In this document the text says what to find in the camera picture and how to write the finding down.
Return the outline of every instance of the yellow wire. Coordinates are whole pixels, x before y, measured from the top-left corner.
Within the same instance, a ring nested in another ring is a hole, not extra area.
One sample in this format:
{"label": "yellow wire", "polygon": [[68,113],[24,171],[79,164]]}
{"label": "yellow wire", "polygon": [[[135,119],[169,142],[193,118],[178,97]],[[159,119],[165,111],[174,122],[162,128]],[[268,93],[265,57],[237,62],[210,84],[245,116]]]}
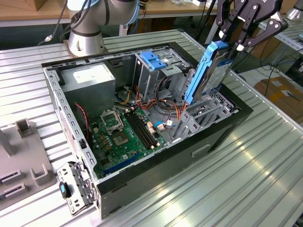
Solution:
{"label": "yellow wire", "polygon": [[127,94],[126,100],[125,100],[124,102],[120,103],[121,105],[125,105],[126,103],[128,103],[130,94],[131,94],[131,91],[129,90],[129,91],[128,91],[128,94]]}

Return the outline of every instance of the sticker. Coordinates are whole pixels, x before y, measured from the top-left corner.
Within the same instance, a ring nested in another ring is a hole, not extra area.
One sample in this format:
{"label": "sticker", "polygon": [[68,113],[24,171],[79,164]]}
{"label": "sticker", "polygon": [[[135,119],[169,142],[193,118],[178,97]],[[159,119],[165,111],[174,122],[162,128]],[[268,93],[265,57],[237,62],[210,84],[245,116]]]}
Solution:
{"label": "sticker", "polygon": [[218,87],[225,76],[225,71],[232,64],[232,60],[222,61],[218,64],[217,68],[214,70],[213,74],[209,78],[202,94],[209,92],[212,89]]}
{"label": "sticker", "polygon": [[98,80],[99,83],[113,79],[112,74],[107,71],[103,65],[94,66],[93,68],[77,71],[73,73],[77,83],[83,83],[91,80]]}
{"label": "sticker", "polygon": [[281,84],[280,81],[277,81],[277,80],[272,81],[272,83],[273,83],[276,87],[283,86],[283,84]]}
{"label": "sticker", "polygon": [[172,125],[172,121],[171,120],[167,120],[166,125],[171,126]]}
{"label": "sticker", "polygon": [[290,96],[290,95],[292,95],[292,93],[291,93],[290,91],[287,91],[287,90],[282,91],[282,93],[283,93],[285,96]]}

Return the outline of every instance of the pci slot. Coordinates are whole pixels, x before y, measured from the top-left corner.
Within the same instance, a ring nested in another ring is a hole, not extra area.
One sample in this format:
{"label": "pci slot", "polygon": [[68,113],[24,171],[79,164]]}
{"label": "pci slot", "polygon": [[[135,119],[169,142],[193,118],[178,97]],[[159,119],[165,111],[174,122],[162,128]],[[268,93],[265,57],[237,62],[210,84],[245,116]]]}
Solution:
{"label": "pci slot", "polygon": [[114,171],[116,171],[116,170],[118,170],[118,169],[123,168],[124,166],[127,166],[128,164],[131,164],[132,162],[134,162],[134,161],[136,160],[136,158],[137,158],[138,155],[139,155],[139,153],[137,153],[136,155],[130,157],[129,159],[127,159],[127,160],[125,160],[125,161],[119,163],[118,165],[115,165],[115,166],[113,166],[113,167],[110,167],[110,168],[107,169],[107,170],[104,170],[104,171],[103,171],[104,174],[112,173],[112,172],[114,172]]}
{"label": "pci slot", "polygon": [[126,113],[124,116],[147,150],[151,149],[151,146],[156,145],[156,141],[147,131],[135,112]]}

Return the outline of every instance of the blue latch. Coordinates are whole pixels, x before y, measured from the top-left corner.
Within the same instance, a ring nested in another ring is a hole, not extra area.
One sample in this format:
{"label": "blue latch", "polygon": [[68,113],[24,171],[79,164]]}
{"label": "blue latch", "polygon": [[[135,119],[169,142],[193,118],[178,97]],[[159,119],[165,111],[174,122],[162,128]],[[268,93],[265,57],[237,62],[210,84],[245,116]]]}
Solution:
{"label": "blue latch", "polygon": [[185,100],[187,101],[187,103],[192,104],[195,93],[199,89],[199,86],[201,85],[201,81],[204,79],[207,70],[211,67],[213,63],[212,57],[214,56],[215,52],[217,50],[221,50],[225,48],[228,48],[228,44],[222,41],[212,42],[211,44],[209,44],[204,55],[201,58],[201,61],[196,70],[196,74],[193,77],[185,93]]}
{"label": "blue latch", "polygon": [[159,57],[151,51],[140,53],[143,60],[151,67],[152,70],[163,69],[167,64],[160,61]]}

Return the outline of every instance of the desk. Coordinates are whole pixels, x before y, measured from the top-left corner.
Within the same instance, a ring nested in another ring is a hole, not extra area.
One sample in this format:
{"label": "desk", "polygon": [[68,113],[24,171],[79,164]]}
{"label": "desk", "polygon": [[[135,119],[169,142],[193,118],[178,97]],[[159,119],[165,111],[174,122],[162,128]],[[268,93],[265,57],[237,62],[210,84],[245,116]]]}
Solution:
{"label": "desk", "polygon": [[[104,39],[110,52],[173,41],[201,59],[203,47],[177,30]],[[54,171],[74,157],[41,63],[68,58],[63,44],[0,51],[0,127],[25,117],[34,121]],[[303,212],[303,129],[235,73],[224,84],[254,112],[180,174],[104,220],[94,206],[72,217],[57,183],[1,210],[1,226],[291,227]]]}
{"label": "desk", "polygon": [[[28,26],[28,25],[46,25],[56,24],[61,12],[59,0],[48,0],[37,12],[24,9],[1,6],[0,7],[0,27],[6,26]],[[186,2],[184,5],[176,5],[170,0],[149,1],[146,4],[146,18],[160,17],[184,17],[200,16],[203,12],[203,6],[196,6]],[[139,18],[143,18],[143,11],[140,10]],[[69,23],[68,10],[64,11],[61,23]]]}

